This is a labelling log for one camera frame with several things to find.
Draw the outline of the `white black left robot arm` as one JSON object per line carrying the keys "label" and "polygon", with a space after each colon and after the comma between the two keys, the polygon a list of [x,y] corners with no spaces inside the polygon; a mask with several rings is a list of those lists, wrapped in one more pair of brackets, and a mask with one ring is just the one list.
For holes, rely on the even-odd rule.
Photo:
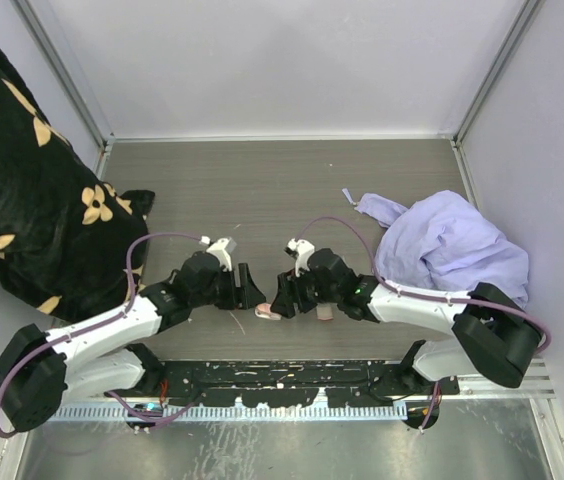
{"label": "white black left robot arm", "polygon": [[[197,252],[160,282],[120,307],[48,331],[19,329],[0,355],[0,419],[14,434],[33,430],[74,398],[109,390],[156,393],[160,361],[141,341],[186,322],[199,307],[248,310],[266,297],[247,264],[224,265]],[[8,437],[0,426],[0,437]]]}

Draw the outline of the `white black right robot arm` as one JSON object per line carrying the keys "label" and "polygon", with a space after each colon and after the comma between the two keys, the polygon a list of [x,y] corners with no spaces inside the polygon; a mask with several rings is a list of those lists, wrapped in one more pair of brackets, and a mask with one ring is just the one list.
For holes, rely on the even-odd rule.
{"label": "white black right robot arm", "polygon": [[408,289],[355,273],[328,248],[296,255],[294,268],[278,276],[270,309],[292,318],[323,304],[354,320],[444,334],[443,341],[415,342],[403,358],[400,379],[414,394],[436,381],[469,374],[517,388],[546,340],[537,323],[492,284],[481,282],[468,292]]}

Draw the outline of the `pink stapler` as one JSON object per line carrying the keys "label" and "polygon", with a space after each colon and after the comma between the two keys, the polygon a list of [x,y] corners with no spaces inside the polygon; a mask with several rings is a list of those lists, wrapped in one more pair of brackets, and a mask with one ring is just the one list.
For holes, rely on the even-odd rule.
{"label": "pink stapler", "polygon": [[271,310],[271,305],[268,303],[262,303],[255,307],[254,314],[261,319],[267,319],[272,321],[279,321],[282,319],[280,314],[277,314]]}

